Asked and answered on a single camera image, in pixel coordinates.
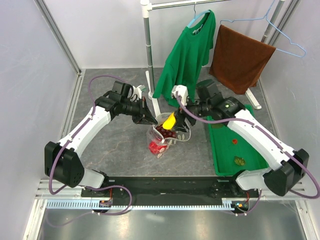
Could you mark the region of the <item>purple grape bunch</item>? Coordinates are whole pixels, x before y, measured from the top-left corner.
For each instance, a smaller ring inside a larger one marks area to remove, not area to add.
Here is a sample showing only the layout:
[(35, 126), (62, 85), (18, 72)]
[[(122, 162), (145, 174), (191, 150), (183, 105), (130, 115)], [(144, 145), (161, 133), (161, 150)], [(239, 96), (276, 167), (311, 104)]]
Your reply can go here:
[(164, 139), (166, 138), (175, 139), (177, 137), (177, 134), (175, 131), (164, 129), (162, 125), (157, 126), (155, 129), (163, 136)]

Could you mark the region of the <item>clear dotted zip top bag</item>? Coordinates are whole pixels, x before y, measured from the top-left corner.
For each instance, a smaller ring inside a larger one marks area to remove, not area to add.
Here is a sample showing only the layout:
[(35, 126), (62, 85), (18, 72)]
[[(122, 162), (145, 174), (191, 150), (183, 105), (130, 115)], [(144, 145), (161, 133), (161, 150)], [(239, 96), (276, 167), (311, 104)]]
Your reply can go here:
[(182, 132), (182, 131), (175, 131), (174, 129), (171, 129), (171, 131), (176, 132), (176, 138), (164, 138), (157, 130), (156, 127), (157, 126), (162, 126), (163, 123), (165, 122), (165, 120), (170, 116), (169, 112), (164, 112), (161, 113), (160, 115), (158, 115), (156, 117), (156, 120), (158, 122), (158, 125), (151, 125), (147, 132), (146, 132), (146, 138), (147, 138), (147, 144), (149, 146), (149, 143), (151, 141), (156, 142), (157, 144), (161, 143), (161, 144), (165, 144), (168, 145), (167, 149), (159, 154), (153, 154), (155, 155), (157, 158), (160, 158), (169, 148), (174, 147), (177, 142), (187, 142), (190, 138), (191, 138), (191, 130), (190, 130), (190, 125), (188, 124), (188, 122), (185, 120), (185, 122), (187, 123), (188, 127), (189, 127), (189, 132)]

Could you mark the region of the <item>red bell pepper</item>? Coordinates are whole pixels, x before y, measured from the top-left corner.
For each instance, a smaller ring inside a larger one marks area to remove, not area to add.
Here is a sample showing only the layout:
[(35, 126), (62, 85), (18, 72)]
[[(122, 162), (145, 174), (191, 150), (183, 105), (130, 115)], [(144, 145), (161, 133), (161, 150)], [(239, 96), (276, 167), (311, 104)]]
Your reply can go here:
[(151, 141), (148, 145), (149, 151), (154, 155), (164, 152), (167, 148), (167, 144), (156, 143), (154, 141)]

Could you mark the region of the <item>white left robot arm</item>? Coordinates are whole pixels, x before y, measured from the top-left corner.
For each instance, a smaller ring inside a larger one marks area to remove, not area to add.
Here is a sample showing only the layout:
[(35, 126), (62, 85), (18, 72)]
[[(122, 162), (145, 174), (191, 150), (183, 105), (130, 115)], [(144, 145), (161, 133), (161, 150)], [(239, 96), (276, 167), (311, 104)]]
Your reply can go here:
[(133, 123), (155, 125), (157, 120), (148, 108), (142, 95), (145, 86), (115, 81), (111, 90), (97, 98), (85, 118), (58, 142), (48, 142), (44, 147), (44, 173), (49, 179), (65, 186), (91, 187), (99, 197), (106, 196), (110, 185), (105, 175), (97, 170), (87, 169), (81, 156), (97, 133), (116, 116), (130, 116)]

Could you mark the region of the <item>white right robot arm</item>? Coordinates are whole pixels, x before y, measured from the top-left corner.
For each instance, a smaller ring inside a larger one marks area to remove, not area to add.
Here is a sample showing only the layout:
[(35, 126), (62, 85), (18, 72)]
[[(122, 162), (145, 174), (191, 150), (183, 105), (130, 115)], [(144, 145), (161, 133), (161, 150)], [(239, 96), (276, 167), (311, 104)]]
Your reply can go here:
[(309, 154), (304, 149), (296, 150), (286, 145), (263, 127), (248, 109), (234, 97), (223, 97), (212, 79), (199, 82), (196, 87), (198, 99), (189, 99), (184, 85), (175, 85), (171, 95), (181, 105), (174, 114), (176, 125), (187, 119), (191, 125), (196, 121), (206, 122), (210, 116), (216, 123), (240, 135), (267, 162), (258, 170), (241, 170), (229, 191), (235, 197), (247, 190), (268, 188), (277, 196), (285, 196), (305, 176)]

